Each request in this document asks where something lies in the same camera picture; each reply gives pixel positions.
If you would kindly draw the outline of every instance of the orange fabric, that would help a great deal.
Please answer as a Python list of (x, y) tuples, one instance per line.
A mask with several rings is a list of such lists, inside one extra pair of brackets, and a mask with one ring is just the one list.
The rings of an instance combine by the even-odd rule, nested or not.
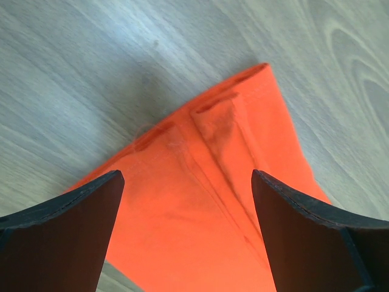
[(253, 169), (329, 203), (268, 64), (188, 102), (74, 187), (115, 169), (126, 183), (107, 259), (145, 291), (275, 291)]

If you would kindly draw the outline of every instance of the wood grain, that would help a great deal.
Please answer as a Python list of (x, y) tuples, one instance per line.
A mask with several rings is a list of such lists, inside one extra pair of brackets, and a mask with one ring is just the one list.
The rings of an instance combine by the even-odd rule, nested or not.
[[(330, 199), (389, 220), (388, 27), (386, 0), (2, 1), (0, 215), (268, 61)], [(99, 291), (132, 288), (105, 265)]]

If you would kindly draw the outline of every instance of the wooden floor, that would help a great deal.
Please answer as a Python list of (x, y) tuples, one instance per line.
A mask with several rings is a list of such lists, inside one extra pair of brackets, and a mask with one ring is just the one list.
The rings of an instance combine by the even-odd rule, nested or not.
[[(389, 220), (388, 28), (387, 0), (1, 1), (0, 215), (267, 61), (332, 202)], [(105, 265), (99, 291), (131, 285)]]

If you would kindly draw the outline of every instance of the fabric fold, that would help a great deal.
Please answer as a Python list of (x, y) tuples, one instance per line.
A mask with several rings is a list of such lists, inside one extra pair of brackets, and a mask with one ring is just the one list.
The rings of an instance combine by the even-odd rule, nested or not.
[(115, 169), (125, 189), (107, 259), (145, 291), (275, 291), (253, 169), (328, 202), (268, 64), (189, 101), (73, 188)]

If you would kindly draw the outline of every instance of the laminate floor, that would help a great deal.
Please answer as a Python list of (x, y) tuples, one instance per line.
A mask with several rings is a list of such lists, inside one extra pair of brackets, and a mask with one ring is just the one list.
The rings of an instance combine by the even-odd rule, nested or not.
[[(389, 220), (388, 28), (387, 0), (1, 1), (0, 215), (267, 61), (332, 202)], [(98, 289), (136, 290), (108, 263)]]

